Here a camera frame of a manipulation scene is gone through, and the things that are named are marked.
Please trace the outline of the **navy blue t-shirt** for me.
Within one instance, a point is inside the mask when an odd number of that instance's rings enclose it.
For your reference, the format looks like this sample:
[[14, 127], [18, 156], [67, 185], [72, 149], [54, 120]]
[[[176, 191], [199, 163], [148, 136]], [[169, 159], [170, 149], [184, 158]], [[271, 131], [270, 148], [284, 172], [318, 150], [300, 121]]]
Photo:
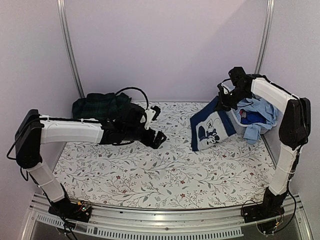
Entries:
[[216, 96], [190, 118], [192, 151], [208, 149], [236, 134], [226, 111], [216, 110], [218, 102]]

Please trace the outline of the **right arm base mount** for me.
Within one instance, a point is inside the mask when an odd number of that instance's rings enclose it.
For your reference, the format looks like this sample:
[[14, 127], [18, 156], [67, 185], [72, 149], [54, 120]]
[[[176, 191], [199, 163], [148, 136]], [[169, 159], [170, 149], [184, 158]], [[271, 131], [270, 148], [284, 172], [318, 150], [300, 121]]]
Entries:
[[282, 219], [282, 215], [285, 213], [283, 202], [287, 194], [288, 192], [285, 191], [283, 194], [274, 195], [267, 187], [262, 203], [254, 202], [254, 205], [242, 205], [240, 214], [244, 222], [251, 223], [273, 218], [273, 220], [258, 223], [257, 229], [264, 235], [274, 234], [280, 225], [280, 220], [276, 220], [276, 217]]

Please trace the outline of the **left robot arm white sleeves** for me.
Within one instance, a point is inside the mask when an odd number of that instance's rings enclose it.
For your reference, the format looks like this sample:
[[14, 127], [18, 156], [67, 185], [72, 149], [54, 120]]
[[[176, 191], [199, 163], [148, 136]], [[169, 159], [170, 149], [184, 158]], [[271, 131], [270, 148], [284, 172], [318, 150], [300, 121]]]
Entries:
[[113, 146], [140, 142], [145, 129], [141, 119], [147, 109], [130, 103], [115, 119], [104, 120], [52, 117], [31, 109], [17, 129], [6, 157], [26, 170], [47, 198], [58, 202], [68, 196], [44, 162], [41, 146], [60, 142]]

